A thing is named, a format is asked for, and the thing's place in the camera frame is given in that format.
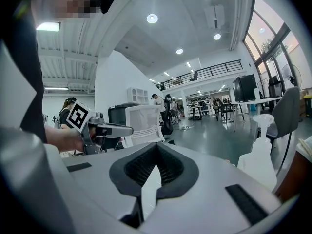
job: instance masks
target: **spray bottle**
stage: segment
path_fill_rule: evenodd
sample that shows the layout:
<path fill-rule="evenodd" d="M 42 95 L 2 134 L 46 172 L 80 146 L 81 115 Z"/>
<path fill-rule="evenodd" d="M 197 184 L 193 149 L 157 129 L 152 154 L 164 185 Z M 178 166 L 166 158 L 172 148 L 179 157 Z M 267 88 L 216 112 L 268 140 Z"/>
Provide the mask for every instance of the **spray bottle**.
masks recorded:
<path fill-rule="evenodd" d="M 277 178 L 270 157 L 272 145 L 266 135 L 268 127 L 274 121 L 274 117 L 265 114 L 256 115 L 253 119 L 261 128 L 261 137 L 253 144 L 251 153 L 239 157 L 237 167 L 272 191 Z"/>

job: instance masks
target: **gray floor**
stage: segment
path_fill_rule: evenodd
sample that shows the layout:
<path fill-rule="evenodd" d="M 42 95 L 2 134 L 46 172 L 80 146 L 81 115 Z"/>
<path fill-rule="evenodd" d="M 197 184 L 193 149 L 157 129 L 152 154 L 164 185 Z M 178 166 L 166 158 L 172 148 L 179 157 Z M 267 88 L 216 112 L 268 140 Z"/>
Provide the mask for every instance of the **gray floor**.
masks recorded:
<path fill-rule="evenodd" d="M 239 157 L 251 151 L 255 131 L 255 122 L 252 122 L 252 130 L 250 130 L 248 121 L 244 122 L 242 116 L 239 117 L 239 120 L 234 133 L 233 123 L 222 124 L 220 120 L 216 121 L 216 117 L 203 116 L 202 120 L 196 121 L 182 118 L 180 126 L 184 124 L 185 126 L 193 126 L 193 128 L 180 131 L 179 126 L 175 124 L 170 139 L 173 139 L 178 146 L 228 159 L 232 164 L 237 165 Z M 306 139 L 311 135 L 312 119 L 304 118 L 299 123 L 297 130 L 292 134 L 289 151 L 278 180 L 286 174 L 286 170 L 293 159 L 298 139 Z M 277 145 L 273 149 L 271 158 L 276 171 L 282 162 L 287 141 L 288 135 L 278 139 Z"/>

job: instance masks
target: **gray chair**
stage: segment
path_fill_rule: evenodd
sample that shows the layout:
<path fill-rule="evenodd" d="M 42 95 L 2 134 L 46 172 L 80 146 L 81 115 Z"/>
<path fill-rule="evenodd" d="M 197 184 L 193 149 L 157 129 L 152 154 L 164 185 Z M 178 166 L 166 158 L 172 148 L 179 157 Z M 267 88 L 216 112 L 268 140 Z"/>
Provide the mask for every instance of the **gray chair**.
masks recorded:
<path fill-rule="evenodd" d="M 285 161 L 287 151 L 289 148 L 289 143 L 292 137 L 292 132 L 297 129 L 299 123 L 299 88 L 293 87 L 286 90 L 282 99 L 277 103 L 272 111 L 274 116 L 275 124 L 269 126 L 267 130 L 267 138 L 273 143 L 276 139 L 281 138 L 289 134 L 287 148 L 284 154 L 282 164 L 277 172 L 280 172 L 283 163 Z M 258 128 L 258 137 L 260 136 L 261 129 Z"/>

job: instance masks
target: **white ceiling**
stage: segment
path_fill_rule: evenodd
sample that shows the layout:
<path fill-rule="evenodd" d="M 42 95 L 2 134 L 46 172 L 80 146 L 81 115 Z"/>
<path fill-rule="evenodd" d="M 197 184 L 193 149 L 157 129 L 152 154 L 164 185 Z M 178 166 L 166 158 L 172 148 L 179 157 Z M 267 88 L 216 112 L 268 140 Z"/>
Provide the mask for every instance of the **white ceiling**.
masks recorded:
<path fill-rule="evenodd" d="M 205 10 L 212 5 L 224 7 L 221 29 L 209 28 Z M 115 49 L 152 78 L 204 53 L 229 49 L 234 8 L 235 0 L 143 0 L 136 7 L 136 24 Z M 155 24 L 146 20 L 151 13 L 158 16 Z M 214 40 L 217 33 L 222 35 L 218 41 Z M 176 54 L 178 48 L 184 50 L 182 55 Z"/>
<path fill-rule="evenodd" d="M 205 10 L 211 5 L 224 7 L 220 29 L 208 27 Z M 230 47 L 234 8 L 235 0 L 115 0 L 105 15 L 67 19 L 59 32 L 37 31 L 44 85 L 93 93 L 98 57 L 114 49 L 149 78 L 187 61 L 199 69 L 198 56 Z M 155 24 L 146 20 L 151 13 L 158 15 Z M 222 35 L 218 41 L 216 33 Z M 178 48 L 184 49 L 182 55 L 176 54 Z"/>

